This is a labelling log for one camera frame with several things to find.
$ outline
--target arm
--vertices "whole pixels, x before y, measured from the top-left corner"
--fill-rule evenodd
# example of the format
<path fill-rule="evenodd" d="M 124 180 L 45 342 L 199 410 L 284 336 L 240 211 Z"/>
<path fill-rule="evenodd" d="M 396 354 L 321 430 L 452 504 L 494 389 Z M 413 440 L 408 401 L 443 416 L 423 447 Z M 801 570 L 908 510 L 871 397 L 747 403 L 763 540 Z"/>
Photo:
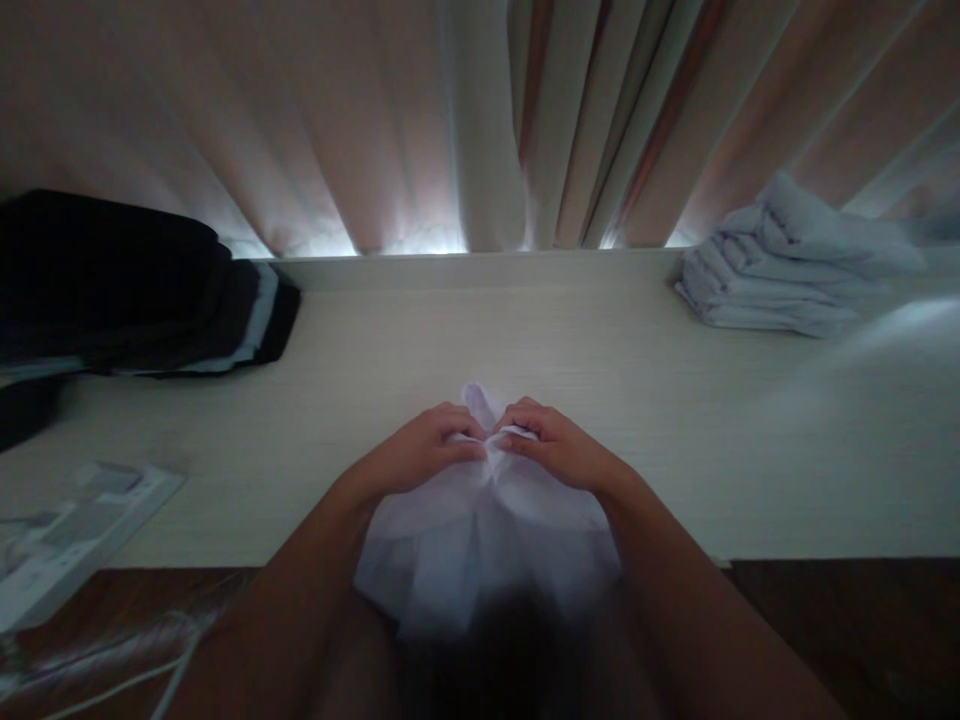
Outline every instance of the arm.
<path fill-rule="evenodd" d="M 497 430 L 504 425 L 529 428 L 541 440 L 507 437 L 505 450 L 599 500 L 683 717 L 845 717 L 627 463 L 529 398 L 507 408 Z"/>
<path fill-rule="evenodd" d="M 350 467 L 200 644 L 170 717 L 292 717 L 323 656 L 380 500 L 452 463 L 484 457 L 467 409 L 444 403 Z"/>

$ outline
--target beige curtain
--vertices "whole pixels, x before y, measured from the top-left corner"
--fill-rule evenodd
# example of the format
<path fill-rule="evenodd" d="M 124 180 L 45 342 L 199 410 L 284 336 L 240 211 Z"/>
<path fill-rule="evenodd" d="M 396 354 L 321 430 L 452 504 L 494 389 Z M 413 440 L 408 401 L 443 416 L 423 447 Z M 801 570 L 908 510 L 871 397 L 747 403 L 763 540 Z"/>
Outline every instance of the beige curtain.
<path fill-rule="evenodd" d="M 239 256 L 692 242 L 780 167 L 946 213 L 958 54 L 953 0 L 11 0 L 0 192 Z"/>
<path fill-rule="evenodd" d="M 730 3 L 615 241 L 702 240 L 778 168 L 865 216 L 956 213 L 958 77 L 953 0 Z"/>

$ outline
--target forearm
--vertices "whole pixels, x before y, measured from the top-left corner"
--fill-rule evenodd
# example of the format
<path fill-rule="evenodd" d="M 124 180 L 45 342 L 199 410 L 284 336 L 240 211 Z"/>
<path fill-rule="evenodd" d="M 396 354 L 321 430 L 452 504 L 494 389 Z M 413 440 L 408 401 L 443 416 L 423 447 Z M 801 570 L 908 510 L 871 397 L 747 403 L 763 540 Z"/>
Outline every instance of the forearm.
<path fill-rule="evenodd" d="M 334 483 L 210 629 L 171 717 L 291 717 L 301 709 L 376 506 L 353 485 Z"/>
<path fill-rule="evenodd" d="M 844 717 L 635 473 L 597 493 L 685 717 Z"/>

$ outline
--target desk surface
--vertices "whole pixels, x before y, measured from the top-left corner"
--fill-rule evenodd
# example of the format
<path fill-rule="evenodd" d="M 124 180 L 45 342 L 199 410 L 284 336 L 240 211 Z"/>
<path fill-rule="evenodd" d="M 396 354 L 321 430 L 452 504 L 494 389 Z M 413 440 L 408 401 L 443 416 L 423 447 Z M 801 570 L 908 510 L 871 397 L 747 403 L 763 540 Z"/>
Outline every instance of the desk surface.
<path fill-rule="evenodd" d="M 356 457 L 477 380 L 569 414 L 718 557 L 960 554 L 952 271 L 812 340 L 701 325 L 670 252 L 367 262 L 282 264 L 308 292 L 274 365 L 75 383 L 0 455 L 2 514 L 88 460 L 157 462 L 188 481 L 114 566 L 261 564 Z"/>

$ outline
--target folded black clothes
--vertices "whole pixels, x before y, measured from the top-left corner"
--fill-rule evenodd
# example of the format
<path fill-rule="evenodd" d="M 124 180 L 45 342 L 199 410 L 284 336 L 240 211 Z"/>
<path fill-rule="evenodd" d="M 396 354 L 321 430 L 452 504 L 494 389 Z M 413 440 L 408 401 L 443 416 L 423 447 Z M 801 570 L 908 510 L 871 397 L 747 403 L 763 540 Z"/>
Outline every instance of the folded black clothes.
<path fill-rule="evenodd" d="M 290 333 L 293 331 L 293 324 L 297 319 L 299 309 L 300 291 L 281 277 L 273 303 L 273 314 L 270 316 L 270 324 L 267 325 L 267 331 L 264 333 L 260 347 L 252 359 L 238 362 L 230 370 L 251 365 L 266 365 L 279 360 L 287 347 L 287 340 L 289 340 Z M 161 380 L 167 378 L 219 377 L 226 375 L 230 370 L 209 373 L 182 371 L 150 373 L 149 377 Z"/>
<path fill-rule="evenodd" d="M 0 362 L 100 361 L 200 331 L 229 265 L 196 220 L 33 190 L 0 205 Z"/>
<path fill-rule="evenodd" d="M 280 286 L 277 288 L 277 299 L 273 303 L 273 315 L 270 317 L 270 324 L 263 336 L 263 342 L 253 356 L 253 360 L 240 363 L 238 367 L 266 365 L 279 360 L 283 351 L 287 349 L 287 341 L 290 339 L 290 333 L 293 332 L 293 323 L 297 319 L 299 309 L 300 291 L 281 278 Z"/>
<path fill-rule="evenodd" d="M 0 452 L 27 440 L 57 415 L 64 377 L 46 377 L 0 388 Z"/>
<path fill-rule="evenodd" d="M 112 371 L 170 372 L 211 358 L 230 356 L 240 346 L 257 298 L 260 273 L 250 260 L 234 260 L 227 268 L 219 307 L 207 325 L 162 342 L 140 344 L 110 358 Z M 92 367 L 97 367 L 93 358 Z"/>

